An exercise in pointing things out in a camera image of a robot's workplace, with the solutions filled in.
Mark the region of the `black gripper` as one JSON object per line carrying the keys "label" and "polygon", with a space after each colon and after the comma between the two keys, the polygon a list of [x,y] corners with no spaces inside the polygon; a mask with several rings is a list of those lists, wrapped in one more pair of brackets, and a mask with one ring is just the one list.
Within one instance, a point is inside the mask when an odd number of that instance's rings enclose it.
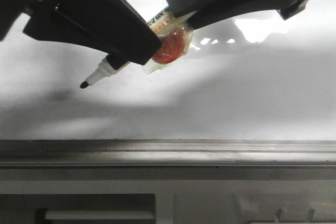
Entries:
{"label": "black gripper", "polygon": [[[307,2],[279,11],[287,19]],[[1,0],[1,37],[22,13],[30,15],[23,32],[33,39],[81,45],[140,65],[162,45],[126,0]]]}

